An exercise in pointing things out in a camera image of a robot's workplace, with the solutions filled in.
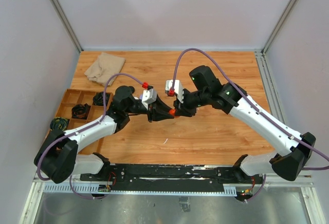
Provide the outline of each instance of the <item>robotic arm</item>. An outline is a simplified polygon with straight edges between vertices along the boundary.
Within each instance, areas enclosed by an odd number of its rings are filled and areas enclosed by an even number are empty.
[[[241,156],[234,165],[237,168],[237,178],[275,172],[286,180],[296,179],[310,158],[310,149],[287,137],[260,115],[260,112],[265,113],[294,137],[300,137],[302,141],[314,146],[315,137],[311,133],[302,135],[287,127],[262,109],[251,96],[247,96],[255,106],[259,107],[260,111],[256,112],[230,83],[222,85],[208,66],[195,68],[190,72],[190,77],[197,91],[189,92],[183,89],[178,80],[175,81],[175,109],[164,104],[152,86],[144,90],[141,99],[133,97],[135,90],[131,86],[117,88],[105,117],[92,122],[97,122],[97,125],[86,129],[89,123],[64,132],[52,130],[35,157],[34,164],[38,164],[41,155],[52,142],[59,137],[74,133],[75,135],[63,139],[51,148],[41,163],[41,170],[55,183],[61,183],[74,174],[89,173],[103,179],[109,175],[108,159],[97,153],[92,155],[77,155],[77,153],[94,141],[122,130],[130,120],[129,115],[147,115],[148,121],[152,122],[178,116],[193,117],[197,107],[211,105],[249,125],[276,150],[265,155]],[[172,80],[166,82],[166,92],[170,92],[172,84]],[[246,91],[240,87],[239,89],[247,95]]]

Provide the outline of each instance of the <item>white wall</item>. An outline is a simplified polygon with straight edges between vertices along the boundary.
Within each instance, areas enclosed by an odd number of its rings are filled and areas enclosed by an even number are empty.
[[[260,49],[289,0],[59,0],[85,49]]]
[[[329,2],[299,0],[268,53],[288,124],[310,131],[329,154]],[[328,165],[313,153],[310,166]],[[329,221],[329,172],[313,172]]]
[[[18,223],[78,53],[49,0],[0,0],[0,216]]]

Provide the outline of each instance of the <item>red connector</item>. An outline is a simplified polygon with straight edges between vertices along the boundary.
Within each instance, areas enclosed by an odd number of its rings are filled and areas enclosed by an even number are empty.
[[[175,90],[170,88],[169,92],[168,92],[168,96],[173,97],[175,95]]]
[[[144,83],[142,84],[142,87],[143,87],[144,89],[148,89],[148,86],[149,86],[149,84],[148,84],[147,82],[144,82]]]

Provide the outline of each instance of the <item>folded cloth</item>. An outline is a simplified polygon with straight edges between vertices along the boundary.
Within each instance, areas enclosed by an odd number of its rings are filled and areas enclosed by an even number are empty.
[[[90,81],[105,86],[106,82],[112,75],[121,71],[124,62],[125,58],[102,52],[84,74]],[[108,86],[112,85],[115,78],[108,83]]]

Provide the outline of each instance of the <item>wooden table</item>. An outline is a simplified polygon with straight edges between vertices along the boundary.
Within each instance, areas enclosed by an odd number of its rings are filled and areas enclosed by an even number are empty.
[[[81,53],[71,88],[102,91],[103,86],[90,82],[85,70],[97,59],[99,51]],[[121,72],[148,82],[160,98],[172,106],[174,98],[165,92],[166,80],[172,79],[180,52],[176,51],[114,51],[126,58]],[[263,108],[269,110],[262,80],[253,52],[209,52],[225,73],[244,88]],[[196,90],[189,72],[199,65],[208,65],[222,83],[226,80],[202,54],[188,52],[181,60],[177,79],[184,88]],[[120,85],[133,85],[135,95],[142,88],[128,77],[119,76],[108,92]],[[131,117],[120,132],[104,139],[100,153],[113,163],[155,164],[217,164],[232,165],[242,154],[258,155],[272,151],[271,145],[240,120],[211,106],[197,109],[195,117],[149,123],[146,116]]]

